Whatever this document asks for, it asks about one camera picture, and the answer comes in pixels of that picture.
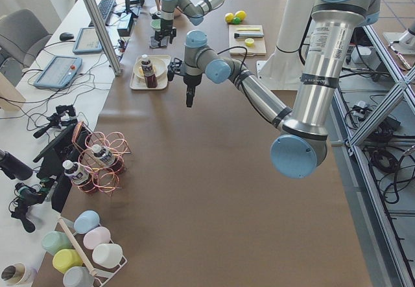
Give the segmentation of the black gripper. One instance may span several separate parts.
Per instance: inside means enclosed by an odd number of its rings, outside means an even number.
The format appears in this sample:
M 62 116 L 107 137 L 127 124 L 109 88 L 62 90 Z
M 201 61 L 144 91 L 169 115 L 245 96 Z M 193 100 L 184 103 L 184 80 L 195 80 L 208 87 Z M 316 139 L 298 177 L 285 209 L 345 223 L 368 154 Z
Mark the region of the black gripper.
M 160 41 L 163 37 L 169 37 L 169 44 L 172 44 L 173 39 L 176 37 L 176 27 L 168 27 L 167 29 L 161 29 L 159 32 L 154 33 L 156 40 Z
M 176 75 L 183 77 L 184 83 L 187 85 L 185 103 L 188 108 L 191 108 L 193 106 L 196 86 L 200 85 L 202 81 L 202 73 L 191 75 L 187 69 L 188 66 L 183 60 L 173 58 L 167 67 L 167 79 L 171 82 Z

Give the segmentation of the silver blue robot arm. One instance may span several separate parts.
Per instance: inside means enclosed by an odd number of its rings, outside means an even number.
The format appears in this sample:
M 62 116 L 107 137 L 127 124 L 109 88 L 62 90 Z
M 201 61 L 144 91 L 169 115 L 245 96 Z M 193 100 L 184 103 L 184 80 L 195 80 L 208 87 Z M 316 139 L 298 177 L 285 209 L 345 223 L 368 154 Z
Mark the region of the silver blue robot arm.
M 183 78 L 187 106 L 192 106 L 203 76 L 216 84 L 231 81 L 281 132 L 270 149 L 275 169 L 290 178 L 304 178 L 326 157 L 325 121 L 353 31 L 375 23 L 379 10 L 380 0 L 315 0 L 311 17 L 316 25 L 293 107 L 286 106 L 242 61 L 217 54 L 199 30 L 187 33 L 184 58 L 169 64 L 167 77 Z
M 156 47 L 162 47 L 163 41 L 168 38 L 172 43 L 176 37 L 174 23 L 174 10 L 179 8 L 189 21 L 197 26 L 204 20 L 204 16 L 221 6 L 225 0 L 200 0 L 194 4 L 191 0 L 161 0 L 160 28 L 155 31 L 152 41 Z

